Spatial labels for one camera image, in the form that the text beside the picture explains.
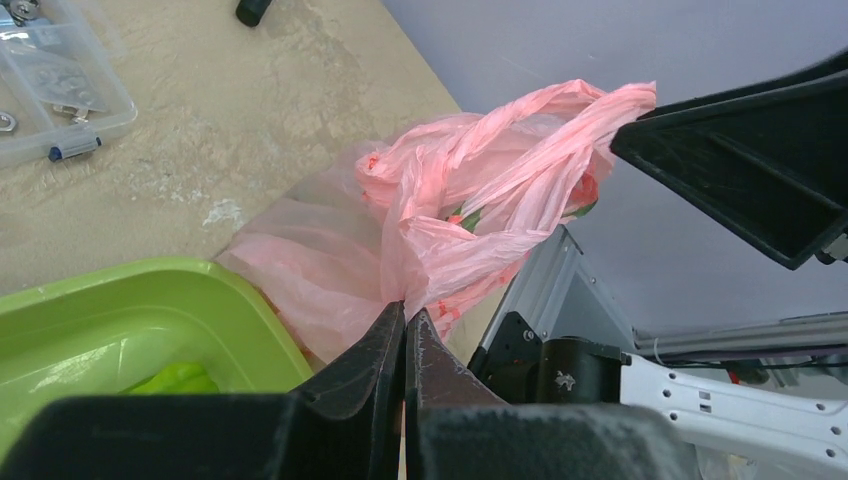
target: white metal arm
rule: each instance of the white metal arm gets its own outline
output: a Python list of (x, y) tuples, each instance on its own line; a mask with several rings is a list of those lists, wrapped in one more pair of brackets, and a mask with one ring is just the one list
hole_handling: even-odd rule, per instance
[(684, 441), (848, 478), (848, 400), (764, 392), (632, 359), (621, 368), (621, 403), (660, 412)]

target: wire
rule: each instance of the wire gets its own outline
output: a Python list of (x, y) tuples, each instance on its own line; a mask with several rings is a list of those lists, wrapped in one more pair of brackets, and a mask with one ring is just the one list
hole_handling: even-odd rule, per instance
[(785, 365), (745, 365), (737, 361), (728, 361), (724, 363), (709, 363), (709, 362), (685, 362), (685, 363), (666, 363), (668, 368), (715, 368), (719, 370), (730, 370), (734, 366), (748, 370), (791, 370), (793, 368), (836, 368), (848, 367), (848, 362), (837, 363), (817, 363), (816, 360), (808, 360), (800, 363), (788, 363)]

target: clear plastic container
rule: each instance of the clear plastic container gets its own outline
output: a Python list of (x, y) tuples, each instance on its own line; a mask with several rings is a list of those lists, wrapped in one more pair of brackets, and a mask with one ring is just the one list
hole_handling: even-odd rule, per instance
[(126, 134), (137, 115), (109, 64), (122, 46), (95, 4), (29, 2), (38, 5), (39, 18), (18, 24), (0, 6), (0, 112), (16, 123), (2, 131), (8, 122), (0, 116), (0, 168), (95, 150)]

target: beige countertop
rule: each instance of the beige countertop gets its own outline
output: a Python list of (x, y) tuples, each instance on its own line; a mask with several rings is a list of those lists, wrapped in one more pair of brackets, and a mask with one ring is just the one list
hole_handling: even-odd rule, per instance
[[(138, 118), (89, 158), (0, 170), (0, 295), (145, 257), (209, 258), (344, 146), (457, 111), (379, 0), (274, 1), (256, 29), (235, 1), (99, 3), (127, 47), (114, 69)], [(452, 348), (470, 356), (475, 335)]]

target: green plastic basin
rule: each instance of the green plastic basin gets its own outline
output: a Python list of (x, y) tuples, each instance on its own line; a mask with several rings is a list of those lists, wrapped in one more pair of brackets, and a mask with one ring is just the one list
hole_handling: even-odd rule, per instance
[(0, 298), (0, 458), (46, 404), (110, 394), (174, 362), (222, 392), (286, 392), (311, 371), (245, 280), (193, 258), (155, 258)]

